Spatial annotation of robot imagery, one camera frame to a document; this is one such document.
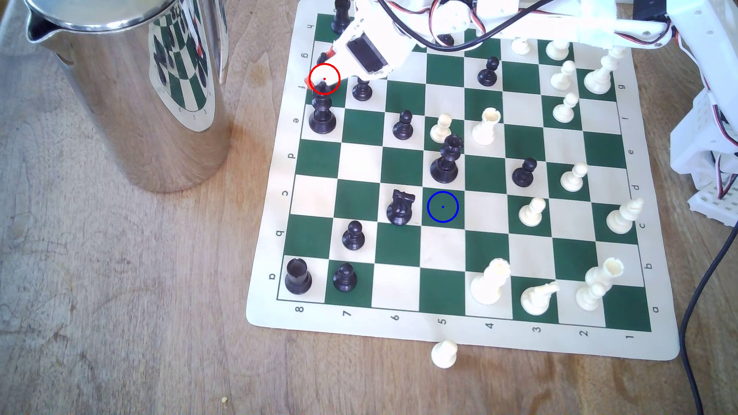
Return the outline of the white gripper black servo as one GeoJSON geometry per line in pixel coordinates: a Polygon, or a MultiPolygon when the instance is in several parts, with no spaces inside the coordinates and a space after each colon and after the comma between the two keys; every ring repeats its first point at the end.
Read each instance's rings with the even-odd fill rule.
{"type": "Polygon", "coordinates": [[[326,51],[326,62],[309,71],[309,87],[331,94],[349,77],[379,79],[401,66],[416,40],[405,35],[383,10],[358,10],[326,51]]]}

